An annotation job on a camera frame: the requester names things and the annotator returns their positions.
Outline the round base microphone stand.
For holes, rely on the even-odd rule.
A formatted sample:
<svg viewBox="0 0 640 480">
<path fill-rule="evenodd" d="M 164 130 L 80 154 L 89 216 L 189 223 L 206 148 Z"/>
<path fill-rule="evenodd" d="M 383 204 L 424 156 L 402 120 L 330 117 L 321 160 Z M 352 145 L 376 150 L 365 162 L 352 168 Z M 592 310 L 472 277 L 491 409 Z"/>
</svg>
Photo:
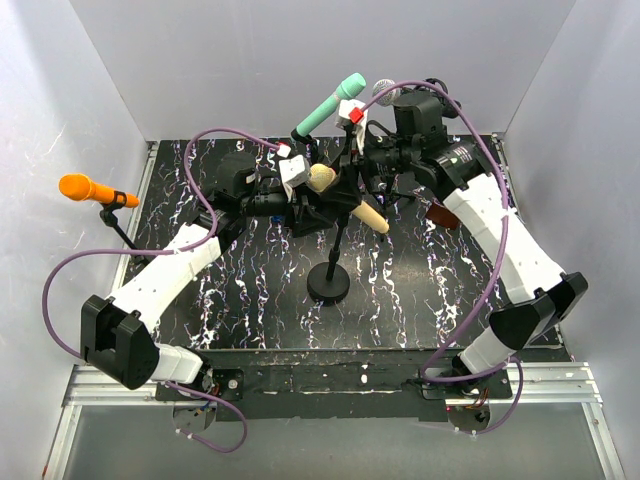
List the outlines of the round base microphone stand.
<svg viewBox="0 0 640 480">
<path fill-rule="evenodd" d="M 315 302 L 333 305 L 342 301 L 349 292 L 349 274 L 339 264 L 340 244 L 348 220 L 348 213 L 339 215 L 337 233 L 328 260 L 315 265 L 307 276 L 307 291 Z"/>
</svg>

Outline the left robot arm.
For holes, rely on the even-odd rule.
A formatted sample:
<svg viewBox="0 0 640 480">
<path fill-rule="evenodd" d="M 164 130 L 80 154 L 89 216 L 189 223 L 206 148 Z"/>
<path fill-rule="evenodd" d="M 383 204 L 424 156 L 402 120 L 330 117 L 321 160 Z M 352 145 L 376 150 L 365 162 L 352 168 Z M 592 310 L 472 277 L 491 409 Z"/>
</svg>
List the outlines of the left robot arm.
<svg viewBox="0 0 640 480">
<path fill-rule="evenodd" d="M 91 296 L 81 310 L 81 356 L 90 365 L 136 390 L 148 381 L 172 381 L 193 400 L 213 386 L 201 355 L 153 340 L 162 314 L 202 270 L 214 263 L 244 232 L 253 217 L 281 216 L 295 233 L 330 226 L 335 208 L 328 193 L 338 180 L 326 165 L 298 155 L 281 160 L 279 185 L 258 187 L 255 163 L 240 152 L 227 155 L 205 197 L 212 212 L 200 210 L 132 280 L 107 297 Z"/>
</svg>

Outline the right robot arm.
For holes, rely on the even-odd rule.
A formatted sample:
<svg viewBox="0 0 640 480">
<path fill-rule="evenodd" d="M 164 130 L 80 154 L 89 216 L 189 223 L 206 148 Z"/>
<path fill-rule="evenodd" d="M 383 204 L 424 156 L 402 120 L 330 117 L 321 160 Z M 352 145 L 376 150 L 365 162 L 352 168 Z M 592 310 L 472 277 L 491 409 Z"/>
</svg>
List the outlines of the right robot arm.
<svg viewBox="0 0 640 480">
<path fill-rule="evenodd" d="M 509 206 L 502 172 L 480 137 L 453 141 L 443 120 L 460 116 L 445 93 L 427 89 L 393 90 L 396 130 L 386 139 L 370 139 L 367 104 L 332 98 L 337 125 L 356 131 L 357 159 L 371 176 L 412 173 L 469 231 L 491 260 L 485 290 L 501 282 L 505 307 L 491 313 L 488 327 L 452 361 L 451 371 L 435 374 L 431 361 L 421 369 L 429 383 L 453 384 L 464 397 L 475 397 L 489 375 L 564 320 L 586 293 L 579 272 L 567 273 L 538 245 Z"/>
</svg>

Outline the cream microphone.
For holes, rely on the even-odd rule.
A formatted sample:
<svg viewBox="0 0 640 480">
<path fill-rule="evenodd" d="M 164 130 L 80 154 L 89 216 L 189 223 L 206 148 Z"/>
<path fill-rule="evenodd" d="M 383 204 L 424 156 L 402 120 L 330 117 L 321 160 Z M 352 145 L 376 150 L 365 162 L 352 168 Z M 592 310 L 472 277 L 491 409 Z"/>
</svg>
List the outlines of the cream microphone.
<svg viewBox="0 0 640 480">
<path fill-rule="evenodd" d="M 310 184 L 316 189 L 324 190 L 330 186 L 335 178 L 335 174 L 331 172 L 331 169 L 333 168 L 322 163 L 312 165 L 310 167 L 311 176 L 306 184 Z M 363 199 L 361 204 L 349 214 L 354 215 L 362 223 L 380 234 L 386 235 L 389 231 L 388 221 Z"/>
</svg>

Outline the shock mount tripod stand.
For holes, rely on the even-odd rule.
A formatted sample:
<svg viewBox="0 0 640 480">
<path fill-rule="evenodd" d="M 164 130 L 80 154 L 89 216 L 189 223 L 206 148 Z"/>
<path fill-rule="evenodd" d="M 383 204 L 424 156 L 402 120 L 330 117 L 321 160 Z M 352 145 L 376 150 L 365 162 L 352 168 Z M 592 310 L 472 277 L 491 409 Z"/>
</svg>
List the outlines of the shock mount tripod stand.
<svg viewBox="0 0 640 480">
<path fill-rule="evenodd" d="M 446 83 L 438 78 L 430 77 L 430 78 L 424 79 L 424 82 L 438 85 L 444 92 L 448 93 L 448 87 Z M 372 95 L 373 96 L 377 95 L 379 92 L 390 87 L 394 83 L 395 83 L 394 80 L 391 80 L 388 78 L 378 80 L 373 86 Z M 391 93 L 391 96 L 390 97 L 388 96 L 387 100 L 384 100 L 383 98 L 379 99 L 380 105 L 389 106 L 393 101 L 392 99 L 389 99 L 389 98 L 393 97 L 393 94 L 400 94 L 401 91 L 400 89 L 398 89 L 390 93 Z M 368 125 L 373 126 L 375 129 L 379 130 L 381 134 L 384 132 L 384 135 L 373 135 L 374 143 L 376 144 L 383 143 L 384 140 L 389 139 L 393 134 L 393 132 L 391 132 L 384 125 L 382 125 L 380 122 L 376 120 L 369 121 Z M 371 190 L 371 191 L 367 190 L 367 191 L 369 191 L 369 193 L 372 196 L 374 196 L 377 203 L 380 205 L 383 213 L 386 213 L 386 211 L 391 206 L 395 205 L 399 200 L 406 199 L 410 203 L 415 201 L 415 198 L 416 198 L 415 195 L 401 193 L 398 190 L 396 186 L 397 175 L 385 173 L 385 174 L 379 174 L 379 176 L 382 179 L 381 181 L 384 181 L 384 189 L 380 186 L 377 190 Z"/>
</svg>

